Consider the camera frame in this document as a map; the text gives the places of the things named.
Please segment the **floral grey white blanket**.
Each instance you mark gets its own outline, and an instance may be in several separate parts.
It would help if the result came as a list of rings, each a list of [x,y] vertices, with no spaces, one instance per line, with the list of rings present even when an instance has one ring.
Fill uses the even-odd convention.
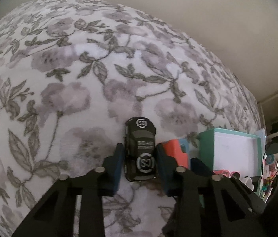
[[[37,0],[0,20],[0,236],[61,174],[79,177],[146,117],[156,141],[261,128],[253,94],[166,22],[101,0]]]

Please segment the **black toy car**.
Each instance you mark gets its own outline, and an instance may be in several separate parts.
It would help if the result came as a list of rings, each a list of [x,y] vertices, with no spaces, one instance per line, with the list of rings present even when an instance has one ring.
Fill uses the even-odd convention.
[[[132,117],[125,123],[125,177],[141,182],[156,177],[154,124],[144,117]]]

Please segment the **black plugged charger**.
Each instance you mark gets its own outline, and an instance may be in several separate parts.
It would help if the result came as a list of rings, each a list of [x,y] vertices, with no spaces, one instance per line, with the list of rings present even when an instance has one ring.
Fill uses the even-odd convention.
[[[266,147],[266,155],[274,155],[278,153],[278,142],[272,142]]]

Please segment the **white small charger cube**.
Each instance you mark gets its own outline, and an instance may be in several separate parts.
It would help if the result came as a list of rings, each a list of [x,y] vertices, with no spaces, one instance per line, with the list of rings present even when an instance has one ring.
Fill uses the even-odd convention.
[[[251,191],[254,191],[254,185],[253,185],[253,182],[252,182],[252,179],[251,177],[249,176],[245,176],[241,179],[241,182],[247,186]]]

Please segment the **round teal tin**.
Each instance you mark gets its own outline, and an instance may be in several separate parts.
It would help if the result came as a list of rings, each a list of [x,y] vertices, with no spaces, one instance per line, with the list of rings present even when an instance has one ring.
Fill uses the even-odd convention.
[[[267,155],[265,161],[267,165],[272,165],[275,162],[274,154]]]

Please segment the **pink plastic glasses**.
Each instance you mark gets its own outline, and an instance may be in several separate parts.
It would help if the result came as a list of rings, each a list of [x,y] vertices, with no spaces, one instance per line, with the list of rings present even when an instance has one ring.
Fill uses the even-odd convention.
[[[240,173],[239,172],[231,172],[230,178],[240,180]]]

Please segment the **teal white shallow box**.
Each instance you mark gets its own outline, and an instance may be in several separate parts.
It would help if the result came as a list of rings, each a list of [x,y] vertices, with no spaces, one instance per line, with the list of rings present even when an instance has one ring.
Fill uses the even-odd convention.
[[[198,135],[199,159],[211,170],[238,172],[255,183],[255,193],[262,191],[261,176],[265,155],[265,129],[255,134],[213,128]]]

